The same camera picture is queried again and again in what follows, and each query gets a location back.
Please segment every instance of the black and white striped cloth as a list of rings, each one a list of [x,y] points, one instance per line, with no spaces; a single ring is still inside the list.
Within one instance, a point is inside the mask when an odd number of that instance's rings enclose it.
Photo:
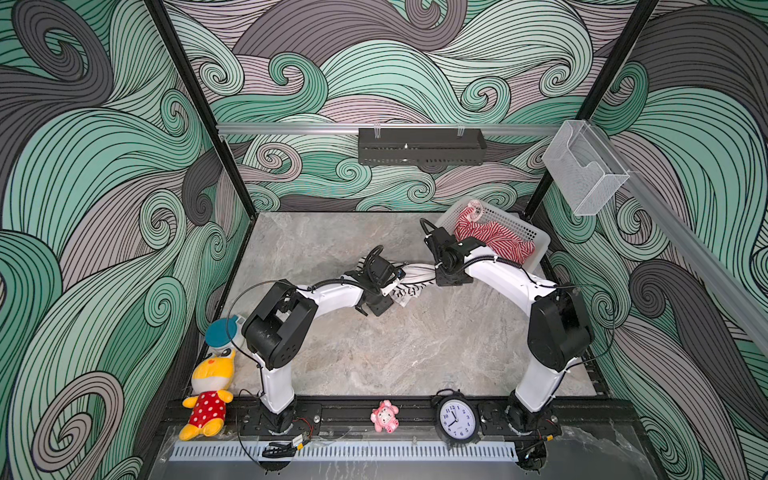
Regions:
[[[357,271],[362,272],[365,257],[357,262]],[[392,262],[392,265],[402,268],[406,276],[400,280],[400,284],[389,293],[392,300],[400,306],[406,306],[411,298],[421,295],[424,287],[435,285],[435,266],[428,263]]]

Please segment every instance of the white plastic basket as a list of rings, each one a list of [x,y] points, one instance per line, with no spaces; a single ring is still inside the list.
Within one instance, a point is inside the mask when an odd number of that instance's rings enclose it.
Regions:
[[[453,204],[453,207],[451,207],[442,215],[442,217],[437,220],[435,226],[444,227],[448,233],[453,234],[453,232],[456,230],[456,221],[458,220],[458,216],[461,215],[467,205],[469,205],[470,200],[477,199],[473,199],[472,197],[459,198],[456,203]],[[534,227],[530,223],[520,220],[517,214],[510,214],[503,210],[499,210],[498,208],[493,207],[492,205],[489,205],[482,200],[478,201],[483,206],[483,214],[482,217],[480,217],[478,220],[478,223],[485,224],[494,221],[499,222],[518,237],[534,243],[535,248],[533,253],[523,263],[523,268],[525,268],[528,272],[532,272],[538,266],[538,263],[541,261],[541,258],[544,256],[547,248],[549,247],[549,235]]]

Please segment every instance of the plastic basket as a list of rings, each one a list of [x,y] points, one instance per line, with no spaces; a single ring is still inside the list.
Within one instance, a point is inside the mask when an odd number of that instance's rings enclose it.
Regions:
[[[597,215],[629,178],[610,143],[586,121],[566,120],[544,152],[544,165],[577,217]]]
[[[436,227],[444,227],[448,233],[453,234],[456,230],[456,221],[458,216],[469,205],[470,200],[477,200],[472,197],[462,197],[453,204],[442,217],[440,217],[435,223]],[[482,200],[478,200],[483,206],[482,217],[478,220],[478,223],[499,222],[501,225],[507,227],[512,233],[522,238],[523,240],[533,242],[535,248],[530,257],[523,263],[523,268],[528,272],[532,272],[541,261],[547,248],[549,247],[549,235],[545,232],[534,227],[530,223],[520,220],[516,214],[510,214],[503,210],[499,210],[492,205],[487,204]]]

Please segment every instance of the red wire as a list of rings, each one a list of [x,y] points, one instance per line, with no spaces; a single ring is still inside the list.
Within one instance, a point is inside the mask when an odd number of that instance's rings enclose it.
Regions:
[[[307,419],[303,418],[303,417],[299,417],[296,420],[303,420],[304,423],[306,423],[306,426],[308,426],[310,428],[310,438],[312,438],[312,434],[315,432],[315,429],[314,429],[314,427],[312,427],[312,424],[310,424],[310,422]]]

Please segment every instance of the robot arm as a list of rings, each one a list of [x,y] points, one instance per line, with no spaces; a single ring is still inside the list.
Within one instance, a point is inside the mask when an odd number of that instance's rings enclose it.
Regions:
[[[521,265],[499,259],[479,240],[470,237],[459,242],[444,228],[431,227],[432,231],[425,229],[425,243],[438,265],[438,285],[480,280],[509,298],[530,318],[531,358],[523,380],[510,395],[509,409],[511,424],[519,432],[530,431],[537,414],[554,398],[568,368],[580,361],[592,342],[581,291],[531,275]]]
[[[499,259],[483,242],[474,238],[458,242],[442,228],[429,233],[425,242],[435,256],[438,286],[481,280],[530,317],[531,360],[523,380],[514,395],[510,395],[509,409],[512,425],[519,432],[529,431],[537,413],[554,398],[568,368],[592,341],[579,289],[564,288],[532,276],[519,264]],[[377,249],[366,258],[363,273],[346,272],[340,279],[319,283],[317,288],[294,286],[281,280],[248,317],[243,335],[254,359],[262,366],[262,402],[273,414],[285,416],[284,411],[293,401],[290,361],[299,352],[316,316],[349,306],[367,315],[363,303],[380,315],[392,305],[388,293],[405,274],[381,258],[381,250]],[[280,426],[285,421],[283,417],[274,420],[277,431],[282,431]]]

